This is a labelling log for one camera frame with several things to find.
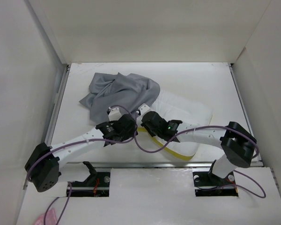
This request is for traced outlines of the grey pillowcase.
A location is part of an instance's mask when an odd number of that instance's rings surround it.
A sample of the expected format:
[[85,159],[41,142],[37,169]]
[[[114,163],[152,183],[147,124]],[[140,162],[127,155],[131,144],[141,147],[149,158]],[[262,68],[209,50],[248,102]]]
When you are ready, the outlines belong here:
[[79,103],[89,109],[91,121],[99,124],[108,120],[107,109],[119,105],[135,113],[142,104],[151,106],[160,94],[160,85],[138,75],[95,73],[89,93]]

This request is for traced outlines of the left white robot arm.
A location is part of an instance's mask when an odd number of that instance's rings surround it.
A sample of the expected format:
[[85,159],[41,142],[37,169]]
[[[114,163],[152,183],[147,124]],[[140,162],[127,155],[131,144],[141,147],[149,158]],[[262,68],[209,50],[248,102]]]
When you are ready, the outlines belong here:
[[62,176],[60,171],[68,162],[90,150],[102,149],[110,144],[130,142],[136,132],[136,121],[125,114],[115,121],[103,122],[70,141],[52,146],[38,144],[26,162],[26,180],[37,192],[52,188]]

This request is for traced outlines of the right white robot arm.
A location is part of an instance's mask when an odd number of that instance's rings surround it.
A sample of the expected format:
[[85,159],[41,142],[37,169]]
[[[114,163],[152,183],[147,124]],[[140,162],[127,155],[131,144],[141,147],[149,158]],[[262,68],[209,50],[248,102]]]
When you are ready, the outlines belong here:
[[198,143],[217,147],[224,154],[216,159],[208,172],[208,180],[218,186],[237,168],[249,168],[257,150],[257,140],[237,122],[227,126],[198,126],[181,120],[166,121],[157,112],[141,116],[141,126],[154,137],[176,143]]

